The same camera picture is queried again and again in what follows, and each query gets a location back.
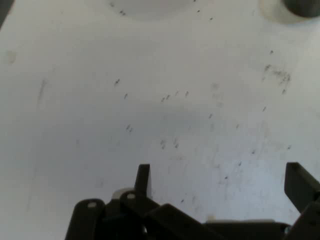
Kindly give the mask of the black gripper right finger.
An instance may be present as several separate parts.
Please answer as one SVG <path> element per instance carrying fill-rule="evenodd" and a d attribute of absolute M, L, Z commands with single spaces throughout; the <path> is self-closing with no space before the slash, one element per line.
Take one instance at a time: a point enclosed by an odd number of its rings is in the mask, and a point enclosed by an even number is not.
<path fill-rule="evenodd" d="M 300 163 L 288 162 L 285 168 L 284 192 L 300 213 L 285 235 L 286 240 L 320 238 L 320 182 Z"/>

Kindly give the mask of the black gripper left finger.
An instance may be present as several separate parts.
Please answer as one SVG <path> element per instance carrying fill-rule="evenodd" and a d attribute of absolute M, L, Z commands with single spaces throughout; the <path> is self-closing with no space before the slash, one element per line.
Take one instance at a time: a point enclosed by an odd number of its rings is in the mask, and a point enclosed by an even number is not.
<path fill-rule="evenodd" d="M 150 165 L 138 167 L 134 188 L 104 203 L 78 202 L 66 232 L 67 240 L 211 240 L 213 232 L 170 204 L 148 196 Z"/>

